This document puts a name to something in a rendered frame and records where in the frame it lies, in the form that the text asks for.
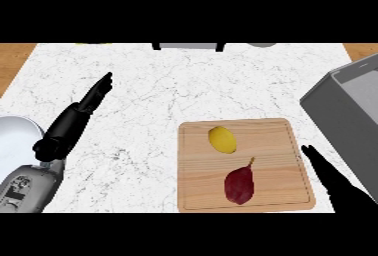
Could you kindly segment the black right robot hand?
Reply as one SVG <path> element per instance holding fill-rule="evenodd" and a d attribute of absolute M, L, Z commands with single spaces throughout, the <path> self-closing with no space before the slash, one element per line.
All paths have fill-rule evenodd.
<path fill-rule="evenodd" d="M 378 203 L 350 183 L 348 179 L 328 162 L 316 148 L 311 145 L 301 146 L 301 151 L 310 160 L 319 181 L 326 189 L 335 213 L 378 214 Z"/>

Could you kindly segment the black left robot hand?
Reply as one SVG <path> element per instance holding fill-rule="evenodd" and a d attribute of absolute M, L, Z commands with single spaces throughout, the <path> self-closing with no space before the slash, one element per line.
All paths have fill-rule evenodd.
<path fill-rule="evenodd" d="M 32 146 L 35 158 L 43 162 L 66 158 L 83 135 L 90 116 L 112 89 L 112 73 L 96 82 L 80 102 L 74 102 L 54 119 L 43 139 Z"/>

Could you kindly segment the grey box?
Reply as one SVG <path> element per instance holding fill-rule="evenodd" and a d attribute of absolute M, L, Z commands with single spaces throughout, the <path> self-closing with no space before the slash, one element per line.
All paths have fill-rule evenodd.
<path fill-rule="evenodd" d="M 329 71 L 300 105 L 378 201 L 378 53 Z"/>

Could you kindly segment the wooden cutting board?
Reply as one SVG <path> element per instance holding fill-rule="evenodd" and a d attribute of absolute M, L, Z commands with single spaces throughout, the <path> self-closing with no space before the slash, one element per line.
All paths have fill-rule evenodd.
<path fill-rule="evenodd" d="M 221 126 L 236 139 L 236 152 L 218 152 L 208 131 Z M 186 122 L 177 138 L 177 208 L 181 212 L 308 210 L 316 199 L 289 121 L 283 118 Z M 254 194 L 243 203 L 226 199 L 224 179 L 252 170 Z"/>

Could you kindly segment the yellow lemon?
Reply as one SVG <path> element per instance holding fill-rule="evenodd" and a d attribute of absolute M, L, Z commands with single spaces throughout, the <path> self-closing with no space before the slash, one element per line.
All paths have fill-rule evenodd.
<path fill-rule="evenodd" d="M 223 126 L 217 126 L 208 131 L 208 141 L 218 152 L 232 154 L 236 151 L 235 136 Z"/>

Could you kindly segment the grey appliance with black legs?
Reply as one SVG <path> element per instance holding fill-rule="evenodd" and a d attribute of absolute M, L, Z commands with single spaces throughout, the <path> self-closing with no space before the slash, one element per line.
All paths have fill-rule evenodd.
<path fill-rule="evenodd" d="M 224 50 L 224 43 L 153 43 L 152 49 L 161 50 L 162 48 L 177 49 L 212 49 L 215 52 Z"/>

